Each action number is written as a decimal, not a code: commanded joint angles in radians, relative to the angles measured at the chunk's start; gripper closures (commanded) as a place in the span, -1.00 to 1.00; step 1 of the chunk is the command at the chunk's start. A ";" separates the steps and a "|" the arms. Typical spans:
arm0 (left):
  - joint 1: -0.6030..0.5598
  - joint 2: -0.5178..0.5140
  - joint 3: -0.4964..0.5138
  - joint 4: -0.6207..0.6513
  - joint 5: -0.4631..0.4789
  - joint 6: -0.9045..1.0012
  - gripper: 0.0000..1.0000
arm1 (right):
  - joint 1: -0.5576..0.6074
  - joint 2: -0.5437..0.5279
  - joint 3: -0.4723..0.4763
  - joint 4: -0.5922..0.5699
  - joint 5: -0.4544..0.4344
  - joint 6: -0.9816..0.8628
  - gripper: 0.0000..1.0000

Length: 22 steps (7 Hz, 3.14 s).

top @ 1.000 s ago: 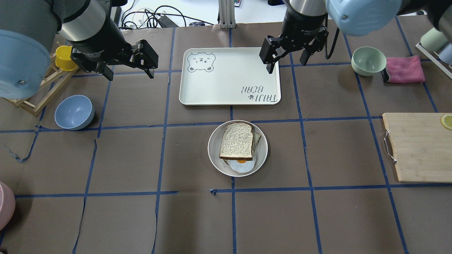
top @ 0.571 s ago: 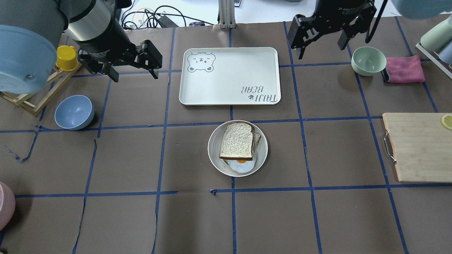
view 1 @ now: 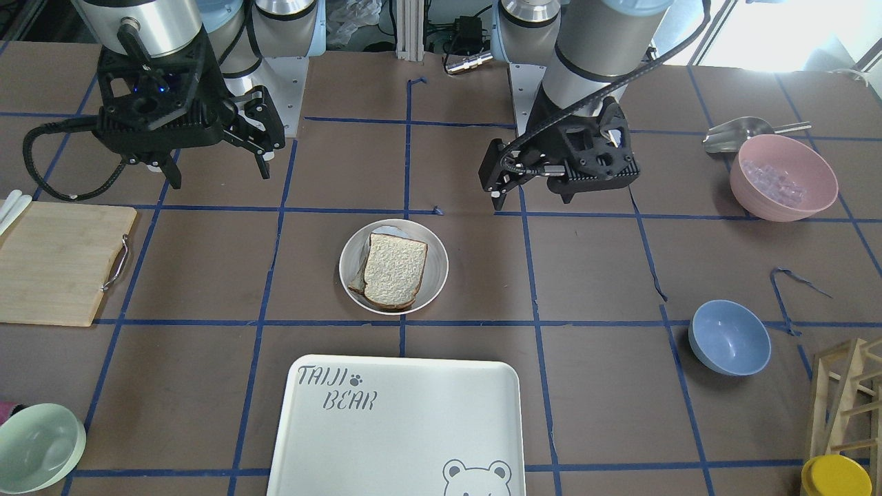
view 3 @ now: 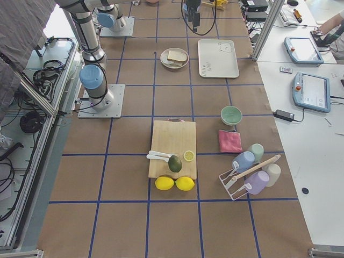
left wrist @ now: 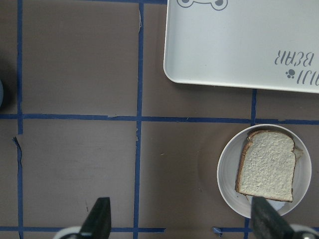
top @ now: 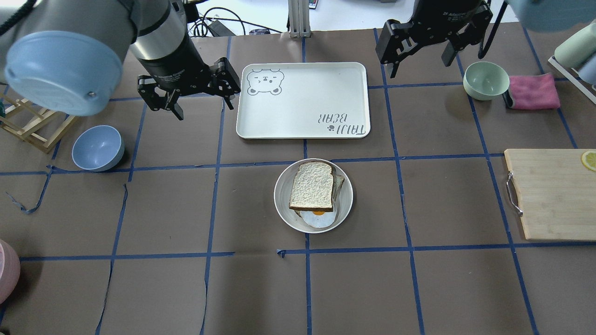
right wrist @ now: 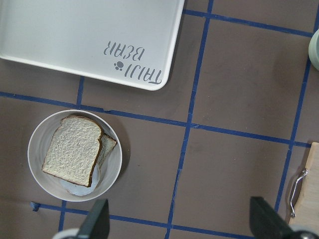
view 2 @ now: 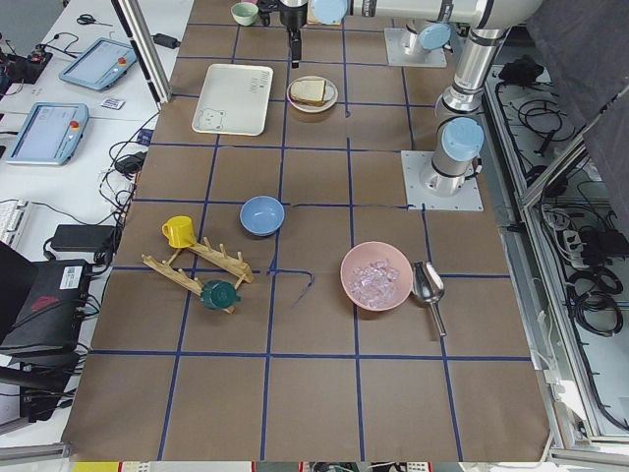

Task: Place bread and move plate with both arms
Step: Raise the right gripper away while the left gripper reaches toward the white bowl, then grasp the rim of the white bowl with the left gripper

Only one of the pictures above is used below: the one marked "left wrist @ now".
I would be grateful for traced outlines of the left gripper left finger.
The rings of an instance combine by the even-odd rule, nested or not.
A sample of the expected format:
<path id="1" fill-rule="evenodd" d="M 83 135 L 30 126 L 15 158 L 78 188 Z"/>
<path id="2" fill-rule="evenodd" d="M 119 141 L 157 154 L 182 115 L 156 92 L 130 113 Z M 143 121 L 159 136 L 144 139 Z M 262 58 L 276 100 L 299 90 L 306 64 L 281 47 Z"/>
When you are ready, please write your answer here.
<path id="1" fill-rule="evenodd" d="M 109 197 L 98 198 L 84 221 L 81 239 L 108 239 L 111 232 L 111 205 Z"/>

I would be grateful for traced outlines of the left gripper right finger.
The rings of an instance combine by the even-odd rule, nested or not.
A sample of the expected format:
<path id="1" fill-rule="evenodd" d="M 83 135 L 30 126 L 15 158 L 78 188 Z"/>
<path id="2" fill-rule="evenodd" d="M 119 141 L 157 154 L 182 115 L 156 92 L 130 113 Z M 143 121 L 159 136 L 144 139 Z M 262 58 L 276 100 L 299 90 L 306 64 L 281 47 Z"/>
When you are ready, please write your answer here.
<path id="1" fill-rule="evenodd" d="M 291 239 L 292 227 L 263 197 L 253 197 L 251 229 L 257 239 Z"/>

